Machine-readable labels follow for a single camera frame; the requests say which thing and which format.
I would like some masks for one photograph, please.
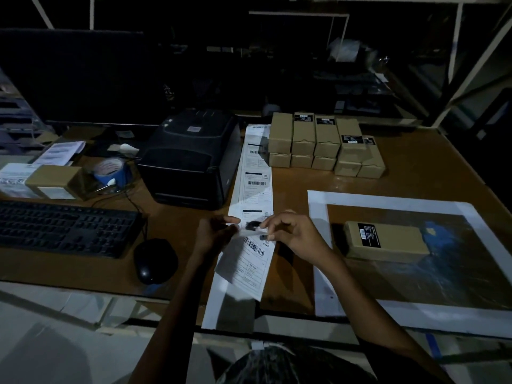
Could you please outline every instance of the computer mouse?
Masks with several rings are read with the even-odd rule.
[[[151,238],[137,245],[133,260],[137,277],[144,284],[162,284],[178,269],[176,252],[163,238]]]

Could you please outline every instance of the tape roll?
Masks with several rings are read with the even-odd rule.
[[[93,169],[94,177],[103,185],[109,185],[115,179],[116,186],[123,188],[131,181],[131,169],[124,160],[108,158],[96,164]]]

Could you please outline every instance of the black keyboard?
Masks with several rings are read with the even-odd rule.
[[[136,211],[0,201],[0,246],[118,258],[143,223]]]

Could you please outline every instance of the small brown box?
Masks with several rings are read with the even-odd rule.
[[[315,156],[335,158],[339,150],[339,134],[334,116],[315,115],[317,147]]]
[[[311,168],[313,156],[307,155],[291,155],[291,166],[300,168]]]
[[[344,177],[355,177],[360,169],[361,163],[338,161],[334,168],[334,174],[342,175]]]
[[[290,154],[292,135],[293,116],[290,113],[274,113],[268,137],[268,151],[273,154]]]
[[[322,156],[315,156],[315,159],[313,160],[313,164],[311,165],[311,168],[313,168],[315,170],[331,171],[335,164],[336,164],[336,159],[324,158]]]
[[[47,199],[80,199],[94,194],[98,182],[82,167],[43,165],[30,175],[25,184]]]
[[[317,144],[313,117],[313,113],[295,113],[293,115],[292,154],[313,156]]]
[[[338,161],[359,162],[368,158],[368,148],[356,119],[336,119],[341,147]]]
[[[379,152],[379,148],[373,136],[363,136],[362,138],[365,141],[366,147],[368,147],[370,157],[362,162],[362,167],[357,176],[361,178],[378,179],[386,170],[381,153]]]
[[[417,263],[429,255],[418,228],[366,222],[345,222],[348,258]]]
[[[270,167],[290,167],[290,154],[270,154],[269,163]]]

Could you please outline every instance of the black monitor screen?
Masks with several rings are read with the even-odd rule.
[[[141,33],[0,30],[0,67],[44,122],[157,125],[166,116]]]

